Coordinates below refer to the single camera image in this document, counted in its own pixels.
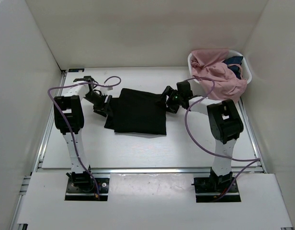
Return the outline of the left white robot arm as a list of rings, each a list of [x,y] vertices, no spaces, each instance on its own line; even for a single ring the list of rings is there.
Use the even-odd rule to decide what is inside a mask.
[[[67,176],[73,185],[84,192],[98,191],[91,167],[84,153],[82,129],[84,114],[81,101],[93,105],[93,112],[103,117],[113,114],[110,107],[112,96],[97,90],[97,82],[91,76],[75,79],[74,84],[62,96],[52,98],[55,126],[66,141],[71,161],[71,173]]]

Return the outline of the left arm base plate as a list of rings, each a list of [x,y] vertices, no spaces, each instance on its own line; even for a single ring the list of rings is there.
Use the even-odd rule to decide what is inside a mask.
[[[107,201],[110,187],[110,178],[99,177],[95,178],[97,186],[99,188],[99,195],[93,185],[88,188],[79,188],[74,185],[72,180],[69,178],[65,200],[66,201]]]

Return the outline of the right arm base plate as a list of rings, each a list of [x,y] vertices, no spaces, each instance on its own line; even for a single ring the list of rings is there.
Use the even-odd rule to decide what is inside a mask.
[[[195,189],[196,203],[235,203],[241,202],[238,184],[225,182],[215,188],[208,177],[194,177],[192,186]]]

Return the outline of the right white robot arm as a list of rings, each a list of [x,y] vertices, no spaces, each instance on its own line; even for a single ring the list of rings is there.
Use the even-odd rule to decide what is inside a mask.
[[[231,99],[215,101],[206,96],[194,95],[190,83],[181,81],[177,89],[167,86],[156,100],[156,105],[167,112],[177,113],[180,107],[187,112],[197,112],[208,116],[212,136],[215,139],[214,161],[208,179],[196,179],[194,185],[203,192],[227,190],[233,180],[231,162],[233,149],[244,126]]]

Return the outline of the black trousers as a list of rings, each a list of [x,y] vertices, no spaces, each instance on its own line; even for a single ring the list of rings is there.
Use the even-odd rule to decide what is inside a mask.
[[[110,101],[104,127],[115,133],[166,135],[166,107],[160,94],[123,88]]]

